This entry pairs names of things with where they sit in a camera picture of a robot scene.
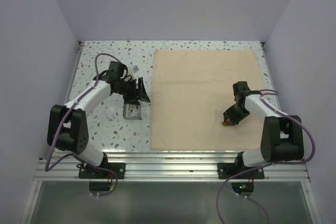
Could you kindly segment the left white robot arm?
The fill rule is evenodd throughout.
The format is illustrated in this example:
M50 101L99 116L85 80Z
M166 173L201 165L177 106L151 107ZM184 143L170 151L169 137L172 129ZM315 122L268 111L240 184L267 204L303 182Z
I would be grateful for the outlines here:
M64 105L54 105L50 110L47 144L51 151L68 151L80 160L91 164L90 171L97 178L104 178L109 165L106 155L89 140L87 117L112 94L122 96L124 105L139 106L150 103L143 78L133 79L126 65L112 61L107 70L96 73L86 89Z

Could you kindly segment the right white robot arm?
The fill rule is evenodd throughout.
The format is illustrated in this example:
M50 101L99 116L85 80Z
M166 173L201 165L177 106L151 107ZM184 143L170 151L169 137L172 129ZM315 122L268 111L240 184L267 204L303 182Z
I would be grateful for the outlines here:
M246 178L253 167L268 163L298 161L304 156L301 118L278 110L264 99L273 90L251 90L246 81L233 84L234 105L224 113L224 126L238 125L249 115L262 123L260 146L240 152L235 158L232 170L236 176Z

